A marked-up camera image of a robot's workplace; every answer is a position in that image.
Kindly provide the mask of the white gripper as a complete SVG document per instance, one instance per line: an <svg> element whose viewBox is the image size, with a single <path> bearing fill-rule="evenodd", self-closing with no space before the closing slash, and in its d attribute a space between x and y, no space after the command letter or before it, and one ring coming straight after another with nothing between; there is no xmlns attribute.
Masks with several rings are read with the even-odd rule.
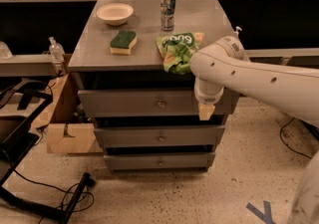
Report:
<svg viewBox="0 0 319 224"><path fill-rule="evenodd" d="M224 87L209 81L195 79L194 95L199 101L198 115L200 120L209 120L215 111L215 105L223 95Z"/></svg>

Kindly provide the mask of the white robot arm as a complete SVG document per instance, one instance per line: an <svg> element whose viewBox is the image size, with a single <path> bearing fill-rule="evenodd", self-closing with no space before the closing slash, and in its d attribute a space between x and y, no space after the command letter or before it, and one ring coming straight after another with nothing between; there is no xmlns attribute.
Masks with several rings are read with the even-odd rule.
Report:
<svg viewBox="0 0 319 224"><path fill-rule="evenodd" d="M223 37L190 58L194 95L201 117L230 89L319 127L319 72L316 69L252 63L240 41ZM310 158L289 212L288 224L319 224L319 160Z"/></svg>

